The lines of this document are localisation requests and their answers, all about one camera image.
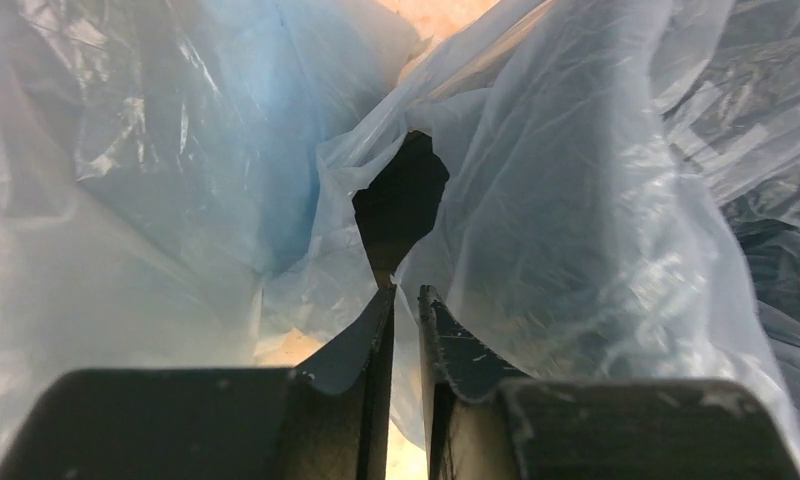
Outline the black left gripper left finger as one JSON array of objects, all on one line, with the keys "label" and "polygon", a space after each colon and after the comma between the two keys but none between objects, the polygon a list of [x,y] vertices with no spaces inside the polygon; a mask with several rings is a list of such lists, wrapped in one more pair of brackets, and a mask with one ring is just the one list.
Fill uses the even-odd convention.
[{"label": "black left gripper left finger", "polygon": [[67,373],[0,479],[382,479],[394,295],[294,367]]}]

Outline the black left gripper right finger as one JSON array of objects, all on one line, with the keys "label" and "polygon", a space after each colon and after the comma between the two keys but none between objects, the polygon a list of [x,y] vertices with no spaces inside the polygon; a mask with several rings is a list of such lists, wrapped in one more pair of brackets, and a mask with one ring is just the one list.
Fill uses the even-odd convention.
[{"label": "black left gripper right finger", "polygon": [[538,380],[419,291],[432,479],[797,479],[762,403],[726,380]]}]

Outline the black plastic trash bin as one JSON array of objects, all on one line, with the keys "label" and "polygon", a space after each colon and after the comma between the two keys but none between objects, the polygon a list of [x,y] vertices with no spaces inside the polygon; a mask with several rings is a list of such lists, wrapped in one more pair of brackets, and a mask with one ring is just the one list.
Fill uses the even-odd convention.
[{"label": "black plastic trash bin", "polygon": [[409,133],[371,184],[353,197],[355,219],[376,283],[385,287],[411,248],[435,224],[447,168],[432,138]]}]

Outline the light blue trash bag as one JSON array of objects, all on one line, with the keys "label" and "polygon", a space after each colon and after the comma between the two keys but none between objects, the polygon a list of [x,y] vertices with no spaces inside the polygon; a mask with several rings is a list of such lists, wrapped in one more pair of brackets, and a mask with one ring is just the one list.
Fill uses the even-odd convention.
[{"label": "light blue trash bag", "polygon": [[318,152],[316,260],[262,329],[332,336],[374,285],[351,194],[432,138],[448,171],[401,259],[395,420],[421,442],[433,285],[542,378],[728,378],[800,466],[800,1],[505,1]]}]

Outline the translucent yellowish trash bag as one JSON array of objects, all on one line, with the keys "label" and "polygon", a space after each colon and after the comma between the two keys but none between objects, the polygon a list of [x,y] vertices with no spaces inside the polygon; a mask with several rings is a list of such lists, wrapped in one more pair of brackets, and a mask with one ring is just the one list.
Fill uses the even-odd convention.
[{"label": "translucent yellowish trash bag", "polygon": [[318,150],[420,43],[376,1],[0,1],[0,460],[66,372],[348,326],[376,283]]}]

